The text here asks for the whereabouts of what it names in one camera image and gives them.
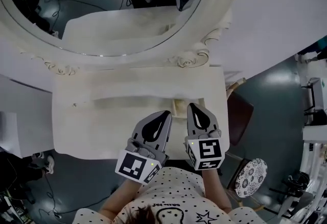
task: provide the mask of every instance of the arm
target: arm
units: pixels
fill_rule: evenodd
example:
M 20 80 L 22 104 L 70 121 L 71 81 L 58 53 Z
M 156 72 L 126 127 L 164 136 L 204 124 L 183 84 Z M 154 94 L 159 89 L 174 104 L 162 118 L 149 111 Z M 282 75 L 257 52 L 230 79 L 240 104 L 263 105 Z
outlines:
M 221 210 L 229 213 L 231 211 L 231 203 L 220 183 L 216 169 L 208 169 L 202 171 L 204 190 L 210 191 L 205 193 L 205 197 L 215 203 Z
M 141 183 L 132 180 L 125 180 L 124 183 L 107 199 L 99 213 L 114 220 L 123 207 L 134 199 L 140 187 Z

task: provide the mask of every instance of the round mirror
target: round mirror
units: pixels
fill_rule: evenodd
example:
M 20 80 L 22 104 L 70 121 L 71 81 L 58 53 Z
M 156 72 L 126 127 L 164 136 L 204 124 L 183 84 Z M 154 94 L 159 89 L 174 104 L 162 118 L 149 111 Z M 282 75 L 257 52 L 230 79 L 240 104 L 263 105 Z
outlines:
M 58 51 L 115 57 L 163 43 L 185 25 L 200 1 L 12 0 L 15 9 L 2 3 L 22 28 Z

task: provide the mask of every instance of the white cloth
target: white cloth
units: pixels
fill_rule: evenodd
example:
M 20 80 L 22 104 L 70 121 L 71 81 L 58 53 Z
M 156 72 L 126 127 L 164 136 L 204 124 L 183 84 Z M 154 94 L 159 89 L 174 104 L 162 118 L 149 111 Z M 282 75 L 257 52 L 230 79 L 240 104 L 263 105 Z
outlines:
M 151 206 L 156 219 L 160 219 L 162 224 L 265 224 L 248 207 L 234 209 L 227 215 L 204 197 L 201 176 L 174 167 L 162 168 L 147 186 L 143 185 L 135 200 L 122 209 L 113 223 L 125 222 L 128 214 L 134 214 L 138 208 L 147 205 Z M 76 213 L 73 224 L 91 222 L 92 224 L 111 223 L 108 218 L 97 212 L 80 209 Z

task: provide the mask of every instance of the star print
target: star print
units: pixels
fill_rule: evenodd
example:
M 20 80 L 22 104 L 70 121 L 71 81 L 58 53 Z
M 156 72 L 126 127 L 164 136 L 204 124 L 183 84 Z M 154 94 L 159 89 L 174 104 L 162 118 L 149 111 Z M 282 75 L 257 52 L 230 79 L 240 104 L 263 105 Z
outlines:
M 201 215 L 201 214 L 199 214 L 197 212 L 196 212 L 196 214 L 199 217 L 199 219 L 196 222 L 204 222 L 205 224 L 211 224 L 210 221 L 217 220 L 215 218 L 210 218 L 209 217 L 209 212 L 205 213 L 204 215 Z

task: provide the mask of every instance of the hair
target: hair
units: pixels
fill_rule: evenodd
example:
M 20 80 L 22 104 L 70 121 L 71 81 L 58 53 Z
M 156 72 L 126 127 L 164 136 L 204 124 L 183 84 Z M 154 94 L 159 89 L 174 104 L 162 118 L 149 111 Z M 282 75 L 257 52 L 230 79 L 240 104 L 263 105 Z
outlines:
M 148 205 L 144 208 L 139 208 L 136 214 L 131 212 L 128 214 L 126 222 L 124 224 L 156 224 L 155 216 L 151 210 L 151 206 Z

